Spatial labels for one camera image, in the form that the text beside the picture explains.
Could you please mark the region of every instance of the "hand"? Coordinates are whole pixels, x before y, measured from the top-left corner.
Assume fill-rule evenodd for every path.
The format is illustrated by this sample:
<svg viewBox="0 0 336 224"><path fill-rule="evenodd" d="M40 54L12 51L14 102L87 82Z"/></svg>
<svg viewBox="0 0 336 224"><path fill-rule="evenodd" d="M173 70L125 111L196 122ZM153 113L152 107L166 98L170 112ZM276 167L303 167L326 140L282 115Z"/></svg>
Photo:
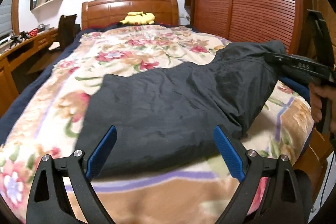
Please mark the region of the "hand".
<svg viewBox="0 0 336 224"><path fill-rule="evenodd" d="M311 116L315 122L319 122L322 119L321 97L331 100L331 122L329 130L336 134L336 88L328 85L318 86L314 83L309 83L309 91Z"/></svg>

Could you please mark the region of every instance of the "floral blanket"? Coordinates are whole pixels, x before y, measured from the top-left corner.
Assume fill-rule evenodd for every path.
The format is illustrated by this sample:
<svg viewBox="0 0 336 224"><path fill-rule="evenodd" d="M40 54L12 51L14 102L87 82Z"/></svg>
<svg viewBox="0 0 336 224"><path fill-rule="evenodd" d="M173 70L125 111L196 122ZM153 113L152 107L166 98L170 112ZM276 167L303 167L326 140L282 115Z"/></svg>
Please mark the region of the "floral blanket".
<svg viewBox="0 0 336 224"><path fill-rule="evenodd" d="M57 63L0 148L0 193L25 222L31 183L41 157L66 157L73 152L92 94L107 73L131 76L155 67L171 68L185 61L210 63L229 41L186 27L132 26L82 36L80 46ZM309 105L278 82L243 140L247 149L295 163L311 132ZM84 221L70 182L65 179L76 216ZM265 189L261 180L250 211ZM214 223L235 192L220 155L201 162L138 177L93 181L108 213L117 223Z"/></svg>

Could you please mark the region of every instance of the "desk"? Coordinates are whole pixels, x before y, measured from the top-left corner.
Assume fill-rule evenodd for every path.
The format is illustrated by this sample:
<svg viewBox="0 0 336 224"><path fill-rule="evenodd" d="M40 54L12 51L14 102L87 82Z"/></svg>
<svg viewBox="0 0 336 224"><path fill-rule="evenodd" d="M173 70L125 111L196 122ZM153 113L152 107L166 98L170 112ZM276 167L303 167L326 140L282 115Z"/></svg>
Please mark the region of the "desk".
<svg viewBox="0 0 336 224"><path fill-rule="evenodd" d="M28 58L56 41L58 29L53 29L25 40L0 55L0 117L18 97L12 72Z"/></svg>

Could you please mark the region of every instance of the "pikachu plush toy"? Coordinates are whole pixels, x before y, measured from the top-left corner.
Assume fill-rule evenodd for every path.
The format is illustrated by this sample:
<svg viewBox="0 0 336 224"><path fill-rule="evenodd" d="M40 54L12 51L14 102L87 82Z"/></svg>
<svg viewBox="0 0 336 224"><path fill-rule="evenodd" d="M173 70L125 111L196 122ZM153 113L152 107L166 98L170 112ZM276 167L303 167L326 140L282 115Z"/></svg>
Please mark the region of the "pikachu plush toy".
<svg viewBox="0 0 336 224"><path fill-rule="evenodd" d="M144 25L153 24L155 16L152 13L144 12L129 12L124 20L120 21L122 24Z"/></svg>

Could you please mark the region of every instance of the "cabinet door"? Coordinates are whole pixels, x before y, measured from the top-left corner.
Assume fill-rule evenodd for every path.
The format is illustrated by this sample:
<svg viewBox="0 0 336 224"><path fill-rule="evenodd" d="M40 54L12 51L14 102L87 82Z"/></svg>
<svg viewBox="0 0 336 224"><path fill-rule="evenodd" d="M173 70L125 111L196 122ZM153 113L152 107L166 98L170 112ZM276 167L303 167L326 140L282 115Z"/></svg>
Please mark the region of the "cabinet door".
<svg viewBox="0 0 336 224"><path fill-rule="evenodd" d="M0 61L0 117L18 96L7 59Z"/></svg>

